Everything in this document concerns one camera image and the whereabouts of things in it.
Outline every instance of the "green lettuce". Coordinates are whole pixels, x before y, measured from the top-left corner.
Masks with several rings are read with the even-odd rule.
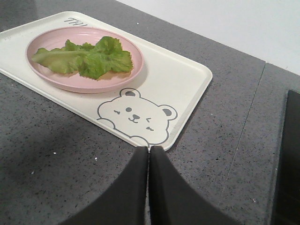
[[[76,45],[67,40],[62,48],[39,48],[31,58],[55,73],[79,72],[80,76],[98,79],[103,74],[130,72],[133,68],[131,54],[122,50],[118,39],[103,37],[95,45]]]

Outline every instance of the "gray countertop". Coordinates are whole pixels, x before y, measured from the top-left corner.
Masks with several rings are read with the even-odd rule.
[[[210,68],[213,80],[167,155],[225,214],[270,223],[286,96],[300,91],[300,76],[114,0],[1,4],[0,31],[77,11]],[[4,75],[0,93],[3,224],[57,224],[95,200],[129,161],[133,146]],[[150,224],[148,207],[146,218]]]

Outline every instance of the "cartoon bear face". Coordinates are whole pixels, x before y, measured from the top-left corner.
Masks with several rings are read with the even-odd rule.
[[[125,88],[119,97],[102,103],[98,115],[99,120],[109,121],[113,129],[129,138],[142,138],[149,146],[167,140],[169,121],[177,117],[177,112],[169,105],[142,98],[135,89]]]

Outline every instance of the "white wall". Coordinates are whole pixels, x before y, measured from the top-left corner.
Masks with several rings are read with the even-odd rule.
[[[118,0],[300,75],[300,0]]]

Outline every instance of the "white tray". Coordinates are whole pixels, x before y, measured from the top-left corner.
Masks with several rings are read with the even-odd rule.
[[[142,72],[125,87],[106,93],[80,94],[53,87],[31,70],[25,50],[39,34],[66,26],[97,27],[126,37],[144,55]],[[78,12],[58,13],[1,32],[0,52],[5,55],[0,72],[6,76],[133,146],[160,145],[164,150],[174,144],[212,79],[204,65]],[[130,115],[113,113],[127,107],[132,109]],[[133,114],[138,115],[138,123],[128,120]]]

